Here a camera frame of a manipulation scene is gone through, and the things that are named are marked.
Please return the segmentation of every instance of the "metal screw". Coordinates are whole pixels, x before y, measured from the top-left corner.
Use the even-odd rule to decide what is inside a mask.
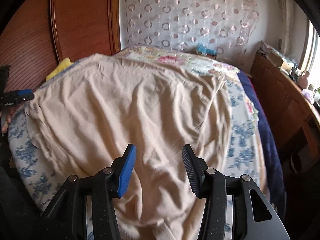
[[[250,181],[251,177],[249,175],[245,174],[245,175],[242,175],[242,179],[244,181]]]
[[[69,180],[70,182],[76,181],[76,179],[77,179],[77,176],[76,176],[76,175],[71,175],[71,176],[69,176],[69,178],[68,178],[68,180]]]
[[[112,168],[104,168],[103,173],[104,174],[110,174],[112,172]]]
[[[207,173],[208,174],[215,174],[216,170],[214,168],[207,168]]]

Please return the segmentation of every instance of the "pink figurine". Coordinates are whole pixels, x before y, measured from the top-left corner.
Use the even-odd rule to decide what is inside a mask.
[[[307,89],[308,85],[309,85],[309,81],[308,81],[308,77],[309,77],[310,73],[308,71],[304,71],[297,80],[297,85],[301,88],[301,89]]]

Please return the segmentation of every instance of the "window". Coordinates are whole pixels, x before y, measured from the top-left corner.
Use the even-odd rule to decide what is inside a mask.
[[[320,87],[320,40],[318,33],[316,34],[316,45],[314,49],[313,62],[309,67],[310,77],[309,83],[312,84],[315,88]]]

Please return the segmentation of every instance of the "white wall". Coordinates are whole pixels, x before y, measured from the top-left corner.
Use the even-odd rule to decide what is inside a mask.
[[[282,12],[278,0],[257,0],[258,12],[260,14],[255,31],[249,38],[246,46],[245,60],[243,65],[237,65],[238,68],[245,72],[250,72],[252,62],[256,51],[259,48],[259,41],[263,40],[267,44],[277,48],[279,39],[282,36]],[[124,0],[119,0],[119,14],[120,14],[120,37],[121,48],[126,44],[127,37],[127,22],[125,17],[126,5]]]
[[[300,6],[293,2],[293,25],[290,33],[291,38],[291,50],[290,54],[293,54],[297,64],[299,64],[304,41],[306,38],[307,31],[307,16],[302,11]]]

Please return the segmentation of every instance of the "black clamp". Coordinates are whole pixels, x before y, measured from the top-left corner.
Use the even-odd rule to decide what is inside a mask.
[[[31,239],[87,239],[86,197],[92,195],[94,239],[121,240],[112,198],[127,191],[135,160],[136,147],[129,144],[122,157],[96,175],[69,176],[34,226]]]
[[[233,196],[232,240],[290,240],[266,197],[249,175],[239,179],[224,176],[195,156],[185,145],[182,158],[192,192],[207,198],[198,240],[224,240],[227,195]],[[129,144],[124,155],[95,176],[71,175],[61,186],[34,226],[32,240],[86,240],[86,196],[92,195],[95,240],[120,240],[112,198],[127,191],[136,159]]]
[[[192,192],[207,198],[198,240],[223,240],[227,195],[233,197],[233,240],[289,240],[275,210],[249,175],[224,176],[195,156],[190,145],[182,150]]]
[[[8,108],[18,106],[21,103],[32,100],[35,97],[31,89],[15,90],[6,93],[4,92],[9,79],[10,68],[11,66],[9,65],[0,67],[0,111],[2,111],[0,119],[1,129],[5,124]]]

